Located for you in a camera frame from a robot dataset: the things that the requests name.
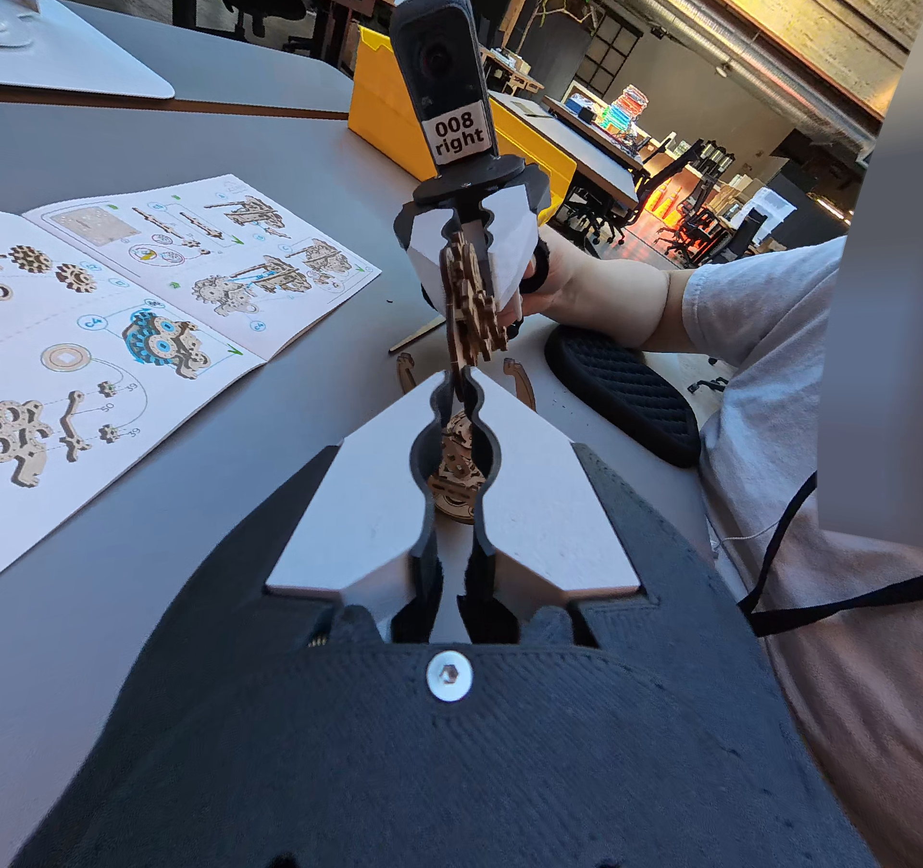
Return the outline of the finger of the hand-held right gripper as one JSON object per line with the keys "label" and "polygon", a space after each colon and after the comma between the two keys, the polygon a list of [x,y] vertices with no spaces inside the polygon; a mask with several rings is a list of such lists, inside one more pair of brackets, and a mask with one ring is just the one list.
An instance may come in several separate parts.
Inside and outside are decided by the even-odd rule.
{"label": "finger of the hand-held right gripper", "polygon": [[488,195],[482,201],[482,210],[490,214],[486,236],[493,297],[498,308],[505,308],[535,253],[538,218],[522,185],[507,186]]}
{"label": "finger of the hand-held right gripper", "polygon": [[446,308],[446,294],[441,275],[441,254],[454,234],[461,230],[453,208],[411,211],[411,233],[408,257],[431,306]]}

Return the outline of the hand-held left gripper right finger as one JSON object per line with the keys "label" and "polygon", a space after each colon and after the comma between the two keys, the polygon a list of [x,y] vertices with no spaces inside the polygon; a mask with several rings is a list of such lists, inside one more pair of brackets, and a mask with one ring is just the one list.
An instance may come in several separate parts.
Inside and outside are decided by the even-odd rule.
{"label": "hand-held left gripper right finger", "polygon": [[473,643],[517,643],[544,607],[639,593],[641,584],[573,443],[509,391],[467,367],[465,407],[486,481],[461,616]]}

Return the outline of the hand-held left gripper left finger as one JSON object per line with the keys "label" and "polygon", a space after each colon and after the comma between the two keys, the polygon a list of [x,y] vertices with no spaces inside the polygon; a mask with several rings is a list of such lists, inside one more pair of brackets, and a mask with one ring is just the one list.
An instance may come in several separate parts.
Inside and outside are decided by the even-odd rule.
{"label": "hand-held left gripper left finger", "polygon": [[384,639],[427,643],[443,583],[427,480],[452,406],[439,371],[349,435],[267,589],[364,607]]}

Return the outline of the wooden gear assembly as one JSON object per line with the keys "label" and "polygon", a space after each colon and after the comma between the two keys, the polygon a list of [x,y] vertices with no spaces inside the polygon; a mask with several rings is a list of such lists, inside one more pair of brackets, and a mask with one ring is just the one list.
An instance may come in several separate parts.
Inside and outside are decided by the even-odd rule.
{"label": "wooden gear assembly", "polygon": [[440,253],[440,274],[446,302],[449,360],[455,394],[466,402],[462,370],[477,366],[491,353],[506,351],[508,334],[499,324],[494,297],[483,284],[474,246],[461,232],[451,235]]}

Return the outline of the wooden model frame assembly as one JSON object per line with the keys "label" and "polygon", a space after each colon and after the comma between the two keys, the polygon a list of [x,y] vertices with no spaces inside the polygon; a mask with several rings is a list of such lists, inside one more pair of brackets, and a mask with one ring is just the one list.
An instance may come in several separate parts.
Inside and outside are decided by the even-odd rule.
{"label": "wooden model frame assembly", "polygon": [[[413,368],[411,354],[404,352],[398,355],[397,374],[401,391],[405,394],[416,386],[412,377]],[[535,393],[524,366],[507,357],[504,359],[503,370],[506,375],[513,377],[517,398],[536,410]],[[452,521],[469,526],[474,523],[476,497],[485,481],[472,458],[472,446],[471,420],[462,409],[444,426],[441,462],[428,479],[436,509]]]}

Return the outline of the person's right hand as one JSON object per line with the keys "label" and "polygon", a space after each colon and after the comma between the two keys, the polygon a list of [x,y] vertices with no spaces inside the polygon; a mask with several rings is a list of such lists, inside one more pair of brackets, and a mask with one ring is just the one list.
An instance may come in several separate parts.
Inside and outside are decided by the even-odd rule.
{"label": "person's right hand", "polygon": [[548,247],[548,277],[539,291],[523,296],[516,292],[499,314],[508,327],[523,316],[536,313],[561,323],[621,338],[617,308],[624,306],[624,290],[634,262],[600,261],[563,239],[548,226],[539,229]]}

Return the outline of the thin wooden stick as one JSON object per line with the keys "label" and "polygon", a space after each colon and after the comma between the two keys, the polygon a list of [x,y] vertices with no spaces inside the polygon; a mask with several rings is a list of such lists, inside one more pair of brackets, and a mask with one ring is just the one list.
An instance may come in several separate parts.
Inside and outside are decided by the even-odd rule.
{"label": "thin wooden stick", "polygon": [[399,340],[398,343],[394,343],[387,351],[388,354],[398,354],[407,346],[415,343],[416,341],[426,337],[429,333],[439,329],[446,322],[445,317],[437,316],[433,320],[428,321],[425,325],[421,326],[417,330],[411,332],[408,336]]}

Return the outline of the yellow plastic bin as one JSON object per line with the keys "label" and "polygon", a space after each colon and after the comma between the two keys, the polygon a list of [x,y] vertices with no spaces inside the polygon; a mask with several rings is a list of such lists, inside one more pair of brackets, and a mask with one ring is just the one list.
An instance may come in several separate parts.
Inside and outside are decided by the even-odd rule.
{"label": "yellow plastic bin", "polygon": [[[434,177],[436,169],[388,37],[363,27],[358,31],[349,128],[419,181]],[[564,201],[576,164],[497,98],[490,102],[500,153],[536,163],[549,176],[551,202],[539,214],[540,224],[545,224]]]}

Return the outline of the grey background desk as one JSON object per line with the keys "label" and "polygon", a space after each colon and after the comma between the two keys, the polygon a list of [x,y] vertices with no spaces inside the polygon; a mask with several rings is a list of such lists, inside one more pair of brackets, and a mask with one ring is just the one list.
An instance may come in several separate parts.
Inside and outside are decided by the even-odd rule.
{"label": "grey background desk", "polygon": [[614,203],[629,213],[638,209],[633,177],[622,163],[535,101],[495,91],[489,95],[502,152],[523,155],[548,170],[554,208],[575,189],[588,189],[603,205]]}

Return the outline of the black wrist rest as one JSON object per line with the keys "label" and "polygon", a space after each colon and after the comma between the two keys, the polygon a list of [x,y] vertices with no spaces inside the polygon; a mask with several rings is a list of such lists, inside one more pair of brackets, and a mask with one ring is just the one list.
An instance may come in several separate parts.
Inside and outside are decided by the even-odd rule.
{"label": "black wrist rest", "polygon": [[605,335],[558,325],[545,358],[559,381],[597,414],[670,465],[695,468],[700,439],[681,393]]}

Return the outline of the stack of colourful boxes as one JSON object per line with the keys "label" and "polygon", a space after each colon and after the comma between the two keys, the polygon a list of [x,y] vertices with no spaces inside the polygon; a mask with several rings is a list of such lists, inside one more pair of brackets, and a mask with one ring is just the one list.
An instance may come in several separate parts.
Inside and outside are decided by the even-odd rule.
{"label": "stack of colourful boxes", "polygon": [[647,96],[635,86],[629,85],[606,107],[601,127],[616,137],[634,138],[637,134],[637,119],[647,105]]}

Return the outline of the person's white shirt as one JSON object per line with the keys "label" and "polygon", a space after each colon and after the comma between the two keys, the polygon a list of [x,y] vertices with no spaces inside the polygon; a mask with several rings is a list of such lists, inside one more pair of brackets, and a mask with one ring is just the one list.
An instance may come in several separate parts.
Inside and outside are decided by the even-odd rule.
{"label": "person's white shirt", "polygon": [[[704,266],[683,321],[736,369],[702,432],[700,475],[745,587],[783,510],[817,466],[829,308],[846,238]],[[764,608],[819,606],[922,573],[921,550],[825,532],[810,497],[788,528]],[[921,602],[845,611],[763,640],[794,717],[883,866],[922,864]]]}

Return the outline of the white instruction booklet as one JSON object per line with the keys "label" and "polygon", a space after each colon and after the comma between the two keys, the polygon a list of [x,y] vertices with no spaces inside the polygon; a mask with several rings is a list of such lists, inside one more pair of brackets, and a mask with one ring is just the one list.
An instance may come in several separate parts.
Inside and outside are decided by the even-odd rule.
{"label": "white instruction booklet", "polygon": [[380,274],[237,176],[1,215],[2,569]]}

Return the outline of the white document stand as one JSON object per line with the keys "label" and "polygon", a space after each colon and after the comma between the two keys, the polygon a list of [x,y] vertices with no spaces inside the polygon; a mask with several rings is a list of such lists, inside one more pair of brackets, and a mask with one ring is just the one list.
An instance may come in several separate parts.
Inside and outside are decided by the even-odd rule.
{"label": "white document stand", "polygon": [[1,83],[171,99],[173,86],[56,0],[1,0]]}

